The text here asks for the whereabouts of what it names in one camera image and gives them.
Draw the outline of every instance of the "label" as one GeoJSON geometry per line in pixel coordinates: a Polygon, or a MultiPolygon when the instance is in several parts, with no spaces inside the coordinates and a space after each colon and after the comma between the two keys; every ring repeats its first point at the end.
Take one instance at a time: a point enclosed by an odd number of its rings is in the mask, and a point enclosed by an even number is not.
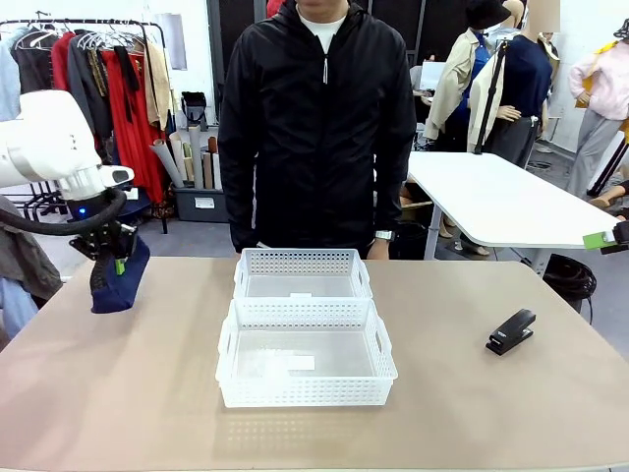
{"type": "Polygon", "coordinates": [[[315,356],[290,356],[282,359],[287,371],[313,371],[315,356]]]}
{"type": "Polygon", "coordinates": [[[134,187],[129,191],[125,191],[125,195],[127,196],[127,200],[137,200],[138,199],[138,188],[134,187]]]}
{"type": "Polygon", "coordinates": [[[195,207],[202,209],[214,209],[214,199],[211,198],[195,198],[195,207]]]}

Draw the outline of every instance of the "white t-shirt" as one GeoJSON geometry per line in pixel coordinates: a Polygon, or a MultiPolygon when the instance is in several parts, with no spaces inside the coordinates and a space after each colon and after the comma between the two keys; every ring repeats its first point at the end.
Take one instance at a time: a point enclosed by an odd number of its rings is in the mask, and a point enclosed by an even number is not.
{"type": "Polygon", "coordinates": [[[345,21],[345,17],[334,23],[313,23],[309,20],[306,20],[302,15],[299,15],[299,18],[302,20],[302,23],[306,25],[312,34],[318,37],[318,40],[321,41],[321,46],[323,47],[323,52],[327,54],[327,51],[330,48],[330,43],[332,42],[332,37],[338,33],[345,21]]]}

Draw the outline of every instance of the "black hat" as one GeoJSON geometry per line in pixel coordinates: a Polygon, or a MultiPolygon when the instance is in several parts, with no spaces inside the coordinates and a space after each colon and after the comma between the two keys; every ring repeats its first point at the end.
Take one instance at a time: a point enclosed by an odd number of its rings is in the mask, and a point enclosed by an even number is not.
{"type": "Polygon", "coordinates": [[[617,32],[613,34],[620,39],[629,39],[629,18],[625,20],[625,24],[617,32]]]}
{"type": "Polygon", "coordinates": [[[474,30],[493,27],[511,16],[500,0],[470,0],[465,13],[470,28],[474,30]]]}

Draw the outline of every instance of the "plastic basket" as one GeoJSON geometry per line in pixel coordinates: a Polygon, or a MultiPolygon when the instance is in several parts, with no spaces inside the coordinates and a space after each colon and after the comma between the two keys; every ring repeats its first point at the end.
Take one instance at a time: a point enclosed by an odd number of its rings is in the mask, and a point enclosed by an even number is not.
{"type": "Polygon", "coordinates": [[[391,347],[370,299],[233,300],[216,379],[228,408],[383,405],[391,347]]]}
{"type": "Polygon", "coordinates": [[[234,281],[234,298],[372,297],[355,249],[246,249],[234,281]]]}

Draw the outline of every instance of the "stapler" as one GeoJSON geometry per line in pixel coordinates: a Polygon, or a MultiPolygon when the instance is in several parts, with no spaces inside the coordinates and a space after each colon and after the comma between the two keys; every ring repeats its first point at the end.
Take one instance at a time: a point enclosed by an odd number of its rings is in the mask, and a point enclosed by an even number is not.
{"type": "Polygon", "coordinates": [[[498,356],[509,352],[533,335],[529,326],[535,321],[535,318],[535,314],[531,311],[520,310],[491,334],[486,348],[498,356]]]}

